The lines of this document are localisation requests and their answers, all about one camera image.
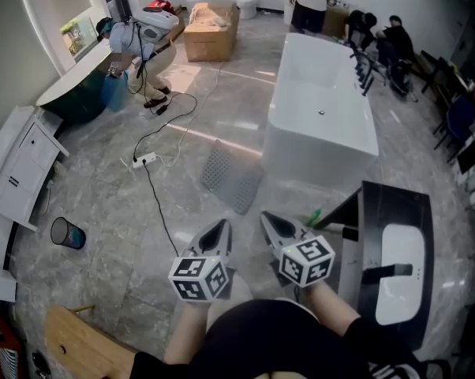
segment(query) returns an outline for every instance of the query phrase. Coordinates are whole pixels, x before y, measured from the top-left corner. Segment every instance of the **power strip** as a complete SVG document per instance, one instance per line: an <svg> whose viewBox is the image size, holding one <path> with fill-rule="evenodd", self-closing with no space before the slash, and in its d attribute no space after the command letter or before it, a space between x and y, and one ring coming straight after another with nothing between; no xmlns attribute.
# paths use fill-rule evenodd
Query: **power strip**
<svg viewBox="0 0 475 379"><path fill-rule="evenodd" d="M133 161L133 168L141 168L143 164L147 166L148 164L157 160L157 155L155 152L148 153L147 155L137 158L137 161Z"/></svg>

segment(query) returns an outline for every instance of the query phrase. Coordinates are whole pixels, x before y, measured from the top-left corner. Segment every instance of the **marble floor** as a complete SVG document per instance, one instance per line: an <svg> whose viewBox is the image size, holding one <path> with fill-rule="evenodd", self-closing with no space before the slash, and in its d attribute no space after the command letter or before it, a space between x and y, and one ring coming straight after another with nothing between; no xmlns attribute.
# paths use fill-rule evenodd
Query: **marble floor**
<svg viewBox="0 0 475 379"><path fill-rule="evenodd" d="M163 74L174 91L194 95L198 116L181 145L175 166L149 166L166 224L179 250L214 220L227 218L234 230L232 263L256 297L283 295L267 263L271 255L257 234L258 215L271 209L308 216L327 213L351 192L319 189L265 175L250 211L239 216L206 191L199 178L215 137L260 151L268 105L275 87L287 27L274 14L242 21L231 62L188 63L182 37L177 57ZM368 180L427 193L432 203L436 266L432 308L419 358L445 357L456 347L464 305L475 299L475 226L464 208L445 163L433 151L431 130L439 115L427 96L419 103L398 99L376 82L369 100L375 117L380 157ZM133 149L145 134L191 109L188 96L174 99L157 117L136 98L124 95L120 111L104 111L95 121L66 130L60 141L71 153L54 176L50 197L36 207L39 231L19 228L11 271L18 279L14 316L28 344L49 359L55 378L69 377L43 345L43 319L54 303L66 307L94 303L81 316L132 347L161 357L176 318L177 298L167 273L174 251L163 230L145 170L131 168ZM155 151L170 161L190 117L142 141L138 156ZM45 202L49 205L44 213ZM58 216L80 226L87 244L80 250L55 246L50 224Z"/></svg>

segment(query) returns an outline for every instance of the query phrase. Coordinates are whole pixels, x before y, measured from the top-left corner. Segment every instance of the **cabinet door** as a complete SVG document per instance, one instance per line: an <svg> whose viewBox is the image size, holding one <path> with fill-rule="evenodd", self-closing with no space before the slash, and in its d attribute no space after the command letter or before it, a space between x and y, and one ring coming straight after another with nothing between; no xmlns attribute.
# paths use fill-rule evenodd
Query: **cabinet door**
<svg viewBox="0 0 475 379"><path fill-rule="evenodd" d="M20 149L46 171L50 170L58 154L57 147L36 124L29 130Z"/></svg>
<svg viewBox="0 0 475 379"><path fill-rule="evenodd" d="M31 193L5 175L0 176L1 214L17 222L26 220L30 216L28 213L32 201L34 201L34 197Z"/></svg>
<svg viewBox="0 0 475 379"><path fill-rule="evenodd" d="M23 150L19 150L15 157L13 169L7 177L11 177L24 190L36 195L38 186L42 182L44 170L34 163L34 160Z"/></svg>

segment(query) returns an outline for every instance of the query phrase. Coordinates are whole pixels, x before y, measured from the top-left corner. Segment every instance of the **wooden plank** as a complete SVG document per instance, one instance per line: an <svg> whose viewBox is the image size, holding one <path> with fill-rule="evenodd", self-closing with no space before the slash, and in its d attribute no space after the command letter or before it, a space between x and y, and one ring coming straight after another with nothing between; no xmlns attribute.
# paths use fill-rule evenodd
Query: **wooden plank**
<svg viewBox="0 0 475 379"><path fill-rule="evenodd" d="M75 377L130 378L136 352L90 327L62 306L51 306L47 312L45 344Z"/></svg>

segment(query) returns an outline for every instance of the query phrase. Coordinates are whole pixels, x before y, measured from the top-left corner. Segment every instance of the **freestanding bathtub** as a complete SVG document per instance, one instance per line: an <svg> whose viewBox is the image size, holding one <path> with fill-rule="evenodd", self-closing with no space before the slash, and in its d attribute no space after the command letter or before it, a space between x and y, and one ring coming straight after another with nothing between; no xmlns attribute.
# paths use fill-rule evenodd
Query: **freestanding bathtub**
<svg viewBox="0 0 475 379"><path fill-rule="evenodd" d="M379 150L351 55L323 39L286 37L267 119L267 172L333 189L360 185Z"/></svg>

